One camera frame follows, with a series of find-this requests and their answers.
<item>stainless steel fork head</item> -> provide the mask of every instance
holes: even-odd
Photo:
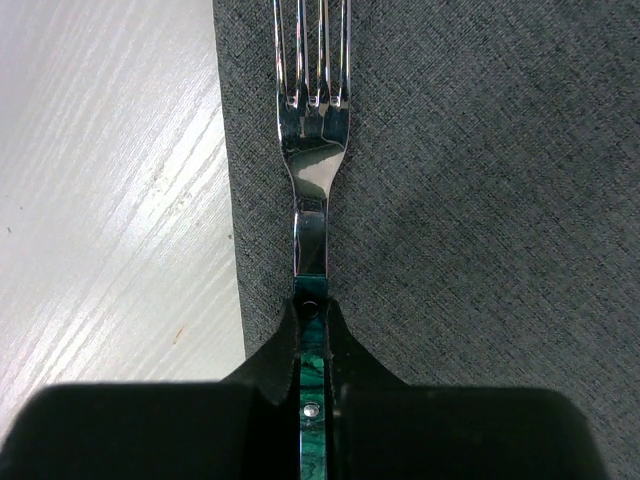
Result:
[[[342,0],[340,81],[331,95],[328,0],[318,0],[318,69],[309,84],[305,0],[297,0],[296,83],[286,78],[280,0],[275,17],[278,136],[294,193],[294,293],[327,295],[329,191],[349,138],[351,1]]]

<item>wood grain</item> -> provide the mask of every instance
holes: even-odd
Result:
[[[244,358],[210,0],[0,2],[0,436]]]

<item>gray fabric surface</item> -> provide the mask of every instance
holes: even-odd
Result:
[[[563,392],[618,479],[640,478],[639,8],[354,0],[330,210],[331,294],[372,353],[412,383]],[[250,354],[291,289],[273,11],[214,15]]]

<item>fork handle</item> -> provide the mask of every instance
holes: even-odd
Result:
[[[327,297],[328,199],[295,197],[294,294]]]

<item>fork tine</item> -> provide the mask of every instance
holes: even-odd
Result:
[[[351,0],[342,0],[340,27],[340,107],[349,106],[351,94]]]
[[[298,106],[305,106],[309,101],[309,68],[307,59],[307,17],[304,8],[305,0],[298,0],[296,22],[296,96]]]
[[[329,61],[329,0],[318,0],[318,104],[331,100]]]
[[[282,28],[282,7],[280,0],[273,0],[273,16],[276,31],[276,82],[278,102],[287,99],[287,68],[285,64],[284,30]]]

